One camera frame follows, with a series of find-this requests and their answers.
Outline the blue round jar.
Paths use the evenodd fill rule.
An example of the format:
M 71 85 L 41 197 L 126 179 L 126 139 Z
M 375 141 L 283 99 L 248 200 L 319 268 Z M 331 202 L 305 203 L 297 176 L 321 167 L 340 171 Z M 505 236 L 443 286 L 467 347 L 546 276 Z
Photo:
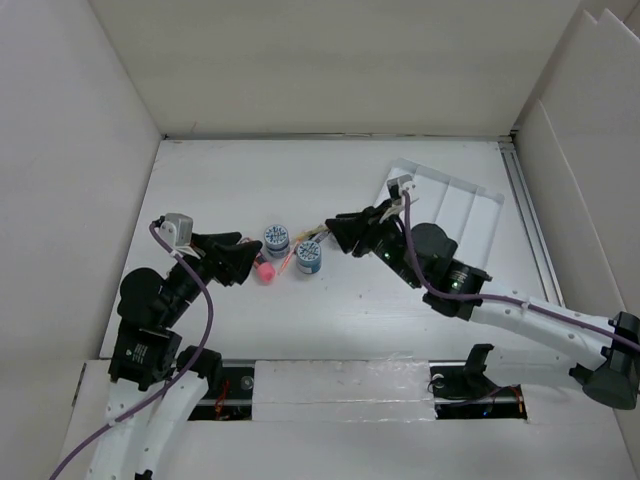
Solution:
M 280 224 L 273 224 L 264 231 L 264 246 L 268 254 L 276 259 L 286 257 L 290 252 L 288 230 Z
M 321 245 L 313 240 L 301 242 L 296 249 L 296 265 L 304 274 L 315 274 L 321 269 Z

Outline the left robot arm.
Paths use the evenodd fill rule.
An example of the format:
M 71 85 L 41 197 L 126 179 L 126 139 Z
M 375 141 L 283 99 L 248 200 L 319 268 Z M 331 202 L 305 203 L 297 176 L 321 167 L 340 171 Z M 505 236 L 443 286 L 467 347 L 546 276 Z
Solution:
M 175 265 L 161 276 L 150 268 L 128 273 L 120 285 L 121 318 L 108 375 L 105 425 L 94 436 L 89 479 L 158 479 L 197 403 L 222 387 L 222 357 L 203 342 L 183 347 L 173 326 L 192 303 L 207 304 L 206 334 L 214 305 L 207 286 L 242 284 L 262 244 L 240 233 L 194 235 L 186 246 L 152 236 Z

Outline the beige yellow highlighter pen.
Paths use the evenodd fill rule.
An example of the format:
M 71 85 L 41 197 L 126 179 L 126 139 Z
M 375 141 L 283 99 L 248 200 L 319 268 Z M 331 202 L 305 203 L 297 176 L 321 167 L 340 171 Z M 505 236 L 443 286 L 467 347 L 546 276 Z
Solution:
M 300 240 L 300 241 L 305 241 L 306 239 L 313 237 L 314 235 L 317 234 L 321 234 L 324 232 L 328 232 L 329 229 L 326 225 L 321 224 L 315 228 L 309 229 L 309 230 L 305 230 L 303 232 L 301 232 L 297 237 L 296 240 Z

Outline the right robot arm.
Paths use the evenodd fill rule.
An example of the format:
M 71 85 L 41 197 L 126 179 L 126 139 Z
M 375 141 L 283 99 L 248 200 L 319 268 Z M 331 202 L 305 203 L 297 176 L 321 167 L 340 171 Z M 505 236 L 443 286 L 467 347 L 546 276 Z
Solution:
M 435 312 L 510 331 L 551 351 L 539 355 L 476 344 L 464 364 L 436 374 L 431 382 L 436 396 L 463 406 L 530 383 L 576 389 L 618 410 L 636 408 L 637 316 L 587 315 L 504 289 L 485 271 L 456 259 L 458 245 L 442 228 L 412 225 L 408 214 L 387 214 L 390 205 L 339 214 L 325 225 L 344 253 L 373 254 L 410 287 L 424 288 L 422 300 Z

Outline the white compartment tray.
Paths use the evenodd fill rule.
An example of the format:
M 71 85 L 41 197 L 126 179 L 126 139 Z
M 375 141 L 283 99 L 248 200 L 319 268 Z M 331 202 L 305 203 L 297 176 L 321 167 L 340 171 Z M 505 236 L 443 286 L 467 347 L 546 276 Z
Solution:
M 499 192 L 405 158 L 388 165 L 373 198 L 389 197 L 387 182 L 408 176 L 415 185 L 411 224 L 433 223 L 457 242 L 455 258 L 485 270 L 495 240 L 505 197 Z

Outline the pink capped marker tube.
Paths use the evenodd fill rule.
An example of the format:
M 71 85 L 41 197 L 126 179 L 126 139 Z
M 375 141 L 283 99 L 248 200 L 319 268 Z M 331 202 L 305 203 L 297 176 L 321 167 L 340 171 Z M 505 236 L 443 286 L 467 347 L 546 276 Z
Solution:
M 253 268 L 259 279 L 264 284 L 270 284 L 273 282 L 276 276 L 276 270 L 263 253 L 259 252 L 256 255 L 253 261 Z

